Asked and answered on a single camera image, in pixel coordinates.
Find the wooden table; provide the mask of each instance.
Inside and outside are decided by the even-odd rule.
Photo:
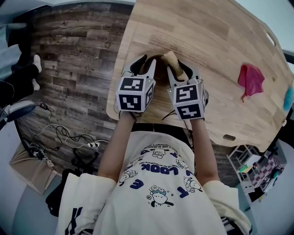
[[[205,122],[210,138],[219,145],[247,144],[265,151],[287,115],[283,102],[293,74],[272,31],[233,0],[137,0],[115,63],[107,114],[118,119],[115,91],[125,62],[169,50],[201,73],[209,92]],[[243,63],[256,65],[266,78],[264,92],[244,103],[244,89],[237,83]],[[185,127],[176,115],[161,121],[174,108],[168,85],[155,88],[140,122]]]

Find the pink rag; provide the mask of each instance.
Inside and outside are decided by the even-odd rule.
[[[241,97],[244,102],[246,96],[252,96],[255,93],[263,92],[262,82],[265,77],[260,69],[252,64],[243,64],[238,79],[238,83],[245,88],[245,93]]]

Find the forearm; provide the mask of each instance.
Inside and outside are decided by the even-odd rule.
[[[123,112],[104,151],[99,165],[98,176],[118,182],[133,124],[133,117]]]
[[[198,181],[201,185],[204,185],[211,180],[220,180],[217,172],[215,154],[204,120],[191,120],[191,125],[194,138],[194,154]]]

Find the white t-shirt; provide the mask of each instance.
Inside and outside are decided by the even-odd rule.
[[[237,189],[220,181],[203,187],[194,176],[194,153],[166,134],[131,133],[119,182],[70,174],[57,235],[249,234]]]

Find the power strip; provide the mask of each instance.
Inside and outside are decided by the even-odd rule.
[[[100,143],[99,142],[97,142],[97,143],[92,142],[92,143],[88,143],[88,146],[89,147],[99,147],[100,146]]]

